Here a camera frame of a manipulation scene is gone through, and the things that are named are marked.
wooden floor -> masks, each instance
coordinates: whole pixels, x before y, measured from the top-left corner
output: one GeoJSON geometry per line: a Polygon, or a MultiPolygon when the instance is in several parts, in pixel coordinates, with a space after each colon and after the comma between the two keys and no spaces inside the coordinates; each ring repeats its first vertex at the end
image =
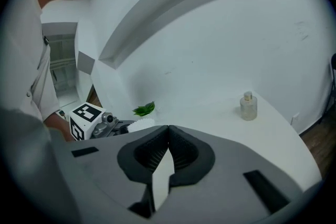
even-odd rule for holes
{"type": "Polygon", "coordinates": [[[329,112],[321,124],[304,134],[302,140],[313,155],[324,179],[335,157],[336,150],[336,112],[329,112]]]}
{"type": "Polygon", "coordinates": [[[99,106],[100,108],[102,108],[102,105],[101,105],[101,103],[99,101],[99,98],[98,98],[98,95],[97,95],[95,89],[93,89],[92,94],[89,97],[88,103],[94,104],[94,105],[99,106]]]}

person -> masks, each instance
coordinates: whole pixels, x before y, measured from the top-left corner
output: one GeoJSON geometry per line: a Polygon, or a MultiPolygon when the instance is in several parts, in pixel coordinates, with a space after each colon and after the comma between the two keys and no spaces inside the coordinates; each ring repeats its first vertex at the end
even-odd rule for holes
{"type": "Polygon", "coordinates": [[[60,107],[40,20],[42,8],[51,1],[9,0],[7,4],[0,35],[0,106],[32,115],[72,141],[69,123],[55,113],[60,107]]]}

white table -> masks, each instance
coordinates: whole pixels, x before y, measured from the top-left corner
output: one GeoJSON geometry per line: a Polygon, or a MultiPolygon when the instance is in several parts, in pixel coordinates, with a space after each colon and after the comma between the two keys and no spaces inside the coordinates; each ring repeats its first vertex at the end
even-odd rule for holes
{"type": "MultiPolygon", "coordinates": [[[[258,116],[240,117],[241,95],[214,104],[158,113],[156,125],[179,125],[242,143],[287,173],[303,191],[322,180],[308,148],[290,124],[257,93],[258,116]]],[[[168,195],[169,176],[174,173],[168,151],[153,174],[155,206],[168,195]]]]}

sleeve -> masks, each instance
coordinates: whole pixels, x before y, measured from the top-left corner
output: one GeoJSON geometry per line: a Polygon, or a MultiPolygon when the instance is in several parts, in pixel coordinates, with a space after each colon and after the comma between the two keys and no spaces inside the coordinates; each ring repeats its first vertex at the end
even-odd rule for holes
{"type": "Polygon", "coordinates": [[[60,109],[50,73],[49,45],[43,49],[41,61],[38,66],[38,76],[31,88],[33,101],[37,105],[43,121],[60,109]]]}

bottle cap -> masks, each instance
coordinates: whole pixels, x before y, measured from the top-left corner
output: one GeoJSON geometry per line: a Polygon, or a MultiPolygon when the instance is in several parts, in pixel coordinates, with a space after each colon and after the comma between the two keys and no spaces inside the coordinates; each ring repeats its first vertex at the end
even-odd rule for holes
{"type": "Polygon", "coordinates": [[[252,92],[245,92],[244,93],[244,99],[246,101],[251,101],[252,100],[252,92]]]}

